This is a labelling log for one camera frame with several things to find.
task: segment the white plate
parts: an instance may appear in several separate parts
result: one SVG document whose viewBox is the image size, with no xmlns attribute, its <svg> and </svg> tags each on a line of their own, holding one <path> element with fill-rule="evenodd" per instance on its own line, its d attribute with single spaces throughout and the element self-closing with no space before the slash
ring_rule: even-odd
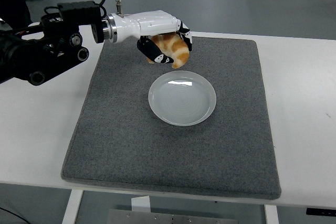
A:
<svg viewBox="0 0 336 224">
<path fill-rule="evenodd" d="M 210 82 L 199 74 L 173 71 L 153 82 L 148 101 L 152 111 L 163 121 L 190 126 L 211 115 L 216 106 L 216 93 Z"/>
</svg>

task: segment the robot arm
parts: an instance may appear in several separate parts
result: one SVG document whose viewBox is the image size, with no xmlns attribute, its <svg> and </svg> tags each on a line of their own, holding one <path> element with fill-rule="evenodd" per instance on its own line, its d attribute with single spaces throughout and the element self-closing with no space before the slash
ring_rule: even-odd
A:
<svg viewBox="0 0 336 224">
<path fill-rule="evenodd" d="M 123 15 L 121 1 L 117 0 L 117 13 L 106 15 L 106 10 L 94 1 L 61 3 L 46 7 L 47 15 L 38 26 L 0 31 L 0 83 L 16 77 L 40 85 L 84 62 L 89 51 L 82 46 L 80 25 L 91 25 L 96 43 L 110 39 L 123 42 L 128 37 L 138 39 L 137 47 L 149 59 L 163 55 L 149 36 L 177 32 L 192 50 L 190 30 L 177 18 L 161 10 Z M 48 13 L 50 8 L 58 13 Z M 21 36 L 43 32 L 40 40 L 23 40 Z M 164 56 L 162 63 L 172 63 Z"/>
</svg>

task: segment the connector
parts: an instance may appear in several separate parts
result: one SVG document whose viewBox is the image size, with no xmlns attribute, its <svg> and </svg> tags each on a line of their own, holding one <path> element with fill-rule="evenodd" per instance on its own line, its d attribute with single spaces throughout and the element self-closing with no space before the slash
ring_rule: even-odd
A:
<svg viewBox="0 0 336 224">
<path fill-rule="evenodd" d="M 119 17 L 124 17 L 124 13 L 122 12 L 122 8 L 121 8 L 121 0 L 116 0 L 116 6 L 117 6 L 117 15 Z"/>
</svg>

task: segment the metal bracket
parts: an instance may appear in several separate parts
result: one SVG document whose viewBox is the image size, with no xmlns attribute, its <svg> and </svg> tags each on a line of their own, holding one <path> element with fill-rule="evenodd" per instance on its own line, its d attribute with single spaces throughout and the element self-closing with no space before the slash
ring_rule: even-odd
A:
<svg viewBox="0 0 336 224">
<path fill-rule="evenodd" d="M 238 220 L 110 209 L 107 224 L 238 224 Z"/>
</svg>

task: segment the white robotic hand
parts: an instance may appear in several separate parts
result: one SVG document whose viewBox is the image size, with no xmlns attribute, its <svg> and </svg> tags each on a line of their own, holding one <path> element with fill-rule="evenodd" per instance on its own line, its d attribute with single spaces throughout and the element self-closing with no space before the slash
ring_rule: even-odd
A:
<svg viewBox="0 0 336 224">
<path fill-rule="evenodd" d="M 138 39 L 138 49 L 154 62 L 173 63 L 174 60 L 161 53 L 148 36 L 171 32 L 177 32 L 188 45 L 189 51 L 192 50 L 190 29 L 162 10 L 130 15 L 111 14 L 103 19 L 104 39 L 118 43 L 133 36 Z"/>
</svg>

